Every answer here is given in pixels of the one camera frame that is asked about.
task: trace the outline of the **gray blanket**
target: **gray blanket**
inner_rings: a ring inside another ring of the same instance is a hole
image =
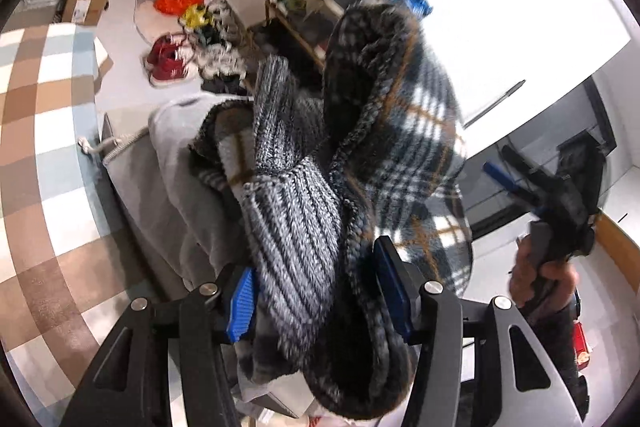
[[[188,144],[210,108],[226,98],[206,92],[175,100],[152,113],[148,134],[105,165],[143,238],[188,289],[214,280],[225,264],[246,262],[246,236],[223,196],[190,173]]]

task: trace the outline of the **white sneaker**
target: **white sneaker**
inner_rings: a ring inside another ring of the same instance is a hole
[[[200,48],[196,52],[195,62],[199,68],[204,68],[209,62],[231,51],[231,44],[212,44],[206,48]]]
[[[201,76],[205,80],[211,80],[215,76],[231,76],[237,74],[240,80],[244,80],[246,77],[246,67],[244,66],[244,60],[240,57],[238,52],[233,53],[235,50],[229,53],[220,55],[219,57],[210,61],[202,71]]]
[[[242,40],[242,33],[235,22],[229,22],[220,26],[220,36],[225,41],[239,44]]]
[[[207,4],[207,11],[216,19],[232,16],[231,8],[225,2],[213,1]]]

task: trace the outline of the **black tool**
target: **black tool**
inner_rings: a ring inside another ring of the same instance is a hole
[[[578,410],[555,366],[510,299],[458,299],[404,263],[391,240],[374,244],[378,281],[396,331],[422,344],[402,427],[454,427],[462,338],[475,338],[472,427],[577,427]]]
[[[521,187],[497,166],[487,163],[484,171],[510,195],[540,220],[529,225],[531,254],[536,268],[549,261],[565,261],[572,255],[588,255],[593,248],[593,225],[599,213],[598,197],[606,155],[600,144],[587,131],[558,146],[556,174],[517,152],[502,147],[505,162],[513,166],[537,188]],[[538,320],[545,302],[557,282],[538,276],[533,283],[534,297],[520,310],[530,324]]]
[[[220,345],[249,330],[254,308],[252,270],[231,264],[183,299],[135,299],[87,368],[61,427],[170,427],[169,339],[180,344],[188,425],[239,427]]]

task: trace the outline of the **floor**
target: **floor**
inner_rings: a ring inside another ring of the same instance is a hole
[[[474,242],[474,269],[465,298],[487,302],[508,295],[509,270],[516,252],[515,239],[526,233],[531,216]],[[635,320],[636,295],[609,255],[596,245],[588,257],[574,258],[580,275],[582,322],[593,348],[584,370],[591,396],[584,425],[599,427],[626,393],[640,369],[640,335]],[[463,376],[473,374],[473,350],[465,349]]]
[[[200,90],[198,79],[163,89],[151,86],[142,67],[142,57],[149,51],[149,45],[133,22],[135,0],[109,0],[109,3],[109,9],[103,12],[96,29],[96,35],[113,60],[113,67],[95,96],[99,114],[123,107],[160,105]]]

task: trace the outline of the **gray knit fabric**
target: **gray knit fabric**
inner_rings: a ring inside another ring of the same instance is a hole
[[[323,102],[297,97],[282,58],[258,72],[246,232],[279,350],[332,412],[383,415],[415,372],[372,269],[376,237],[389,235],[428,279],[466,287],[461,131],[449,79],[400,5],[346,11]]]

